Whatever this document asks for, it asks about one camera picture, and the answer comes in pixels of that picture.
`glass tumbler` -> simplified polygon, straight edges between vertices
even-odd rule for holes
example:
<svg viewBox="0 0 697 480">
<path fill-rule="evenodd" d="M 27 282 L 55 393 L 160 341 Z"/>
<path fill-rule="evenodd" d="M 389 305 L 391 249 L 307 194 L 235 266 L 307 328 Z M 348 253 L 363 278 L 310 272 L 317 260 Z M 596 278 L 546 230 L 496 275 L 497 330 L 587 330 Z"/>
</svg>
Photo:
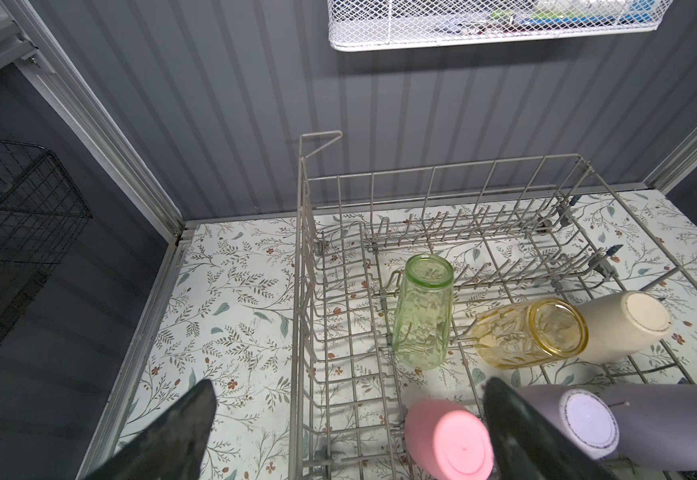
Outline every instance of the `glass tumbler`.
<svg viewBox="0 0 697 480">
<path fill-rule="evenodd" d="M 511 303 L 477 315 L 461 338 L 498 369 L 516 369 L 578 356 L 588 343 L 583 316 L 563 300 Z"/>
<path fill-rule="evenodd" d="M 420 254 L 407 260 L 392 337 L 403 363 L 428 370 L 447 357 L 452 282 L 452 265 L 440 256 Z"/>
</svg>

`dish rack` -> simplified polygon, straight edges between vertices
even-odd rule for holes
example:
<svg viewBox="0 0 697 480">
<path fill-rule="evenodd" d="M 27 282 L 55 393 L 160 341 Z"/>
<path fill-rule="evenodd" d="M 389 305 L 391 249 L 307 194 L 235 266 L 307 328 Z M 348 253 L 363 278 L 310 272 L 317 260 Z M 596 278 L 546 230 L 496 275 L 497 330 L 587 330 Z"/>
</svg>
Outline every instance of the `dish rack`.
<svg viewBox="0 0 697 480">
<path fill-rule="evenodd" d="M 615 290 L 647 291 L 675 274 L 697 291 L 680 261 L 579 155 L 309 178 L 308 159 L 341 137 L 319 132 L 299 143 L 291 479 L 422 478 L 405 453 L 405 404 L 439 396 L 481 417 L 481 382 L 488 373 L 508 374 L 489 370 L 459 338 L 478 312 L 544 296 L 575 304 Z M 310 141 L 321 144 L 304 153 Z M 612 195 L 673 268 L 649 281 L 619 278 L 612 262 L 621 246 L 597 246 L 575 215 L 581 195 L 595 192 Z M 449 357 L 426 372 L 397 362 L 391 348 L 402 268 L 417 253 L 443 256 L 455 269 Z M 620 367 L 586 365 L 597 370 L 591 385 L 648 382 L 669 369 L 693 382 L 668 344 L 655 348 L 669 360 L 654 368 L 631 356 Z M 554 383 L 546 367 L 532 369 L 534 382 Z M 509 381 L 516 385 L 519 374 Z"/>
</svg>

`cup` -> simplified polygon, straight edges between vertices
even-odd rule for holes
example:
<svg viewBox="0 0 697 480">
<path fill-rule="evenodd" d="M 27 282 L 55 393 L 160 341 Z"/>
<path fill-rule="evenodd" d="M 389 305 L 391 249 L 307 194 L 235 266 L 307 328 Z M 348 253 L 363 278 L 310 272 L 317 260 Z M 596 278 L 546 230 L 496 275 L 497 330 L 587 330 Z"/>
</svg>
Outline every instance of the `cup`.
<svg viewBox="0 0 697 480">
<path fill-rule="evenodd" d="M 586 322 L 564 300 L 509 303 L 478 314 L 461 335 L 482 360 L 516 369 L 578 356 L 588 342 Z"/>
<path fill-rule="evenodd" d="M 579 355 L 592 363 L 613 363 L 669 334 L 671 316 L 661 302 L 642 292 L 619 292 L 576 306 L 589 342 Z"/>
<path fill-rule="evenodd" d="M 394 354 L 404 364 L 430 370 L 447 359 L 452 283 L 452 265 L 444 258 L 419 254 L 407 260 L 392 336 Z"/>
<path fill-rule="evenodd" d="M 458 403 L 424 398 L 405 417 L 410 457 L 437 480 L 485 480 L 492 473 L 488 429 Z"/>
<path fill-rule="evenodd" d="M 697 471 L 697 385 L 618 384 L 602 400 L 621 428 L 618 452 L 645 468 Z"/>
<path fill-rule="evenodd" d="M 562 435 L 594 460 L 618 446 L 618 424 L 607 405 L 584 389 L 533 385 L 516 389 Z"/>
</svg>

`white cup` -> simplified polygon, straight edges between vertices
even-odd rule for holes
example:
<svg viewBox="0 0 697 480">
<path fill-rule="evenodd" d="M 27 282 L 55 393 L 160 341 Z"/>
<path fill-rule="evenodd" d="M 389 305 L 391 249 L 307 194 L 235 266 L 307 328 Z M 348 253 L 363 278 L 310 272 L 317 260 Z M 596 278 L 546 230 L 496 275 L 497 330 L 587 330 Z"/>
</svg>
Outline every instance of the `white cup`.
<svg viewBox="0 0 697 480">
<path fill-rule="evenodd" d="M 576 305 L 589 330 L 579 355 L 592 363 L 613 363 L 667 336 L 671 316 L 661 302 L 642 292 L 619 292 Z"/>
<path fill-rule="evenodd" d="M 593 393 L 562 385 L 524 386 L 516 391 L 589 458 L 608 456 L 618 446 L 615 417 Z"/>
<path fill-rule="evenodd" d="M 624 383 L 607 387 L 602 399 L 621 404 L 613 408 L 619 453 L 645 468 L 697 471 L 697 385 Z"/>
</svg>

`pink cup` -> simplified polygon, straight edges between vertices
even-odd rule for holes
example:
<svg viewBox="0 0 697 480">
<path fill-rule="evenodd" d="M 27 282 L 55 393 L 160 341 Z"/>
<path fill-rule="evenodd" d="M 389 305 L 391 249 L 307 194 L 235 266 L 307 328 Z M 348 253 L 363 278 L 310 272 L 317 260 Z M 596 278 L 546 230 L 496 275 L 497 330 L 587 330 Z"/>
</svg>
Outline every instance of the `pink cup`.
<svg viewBox="0 0 697 480">
<path fill-rule="evenodd" d="M 437 480 L 485 480 L 493 468 L 488 429 L 458 403 L 425 398 L 405 417 L 412 459 Z"/>
</svg>

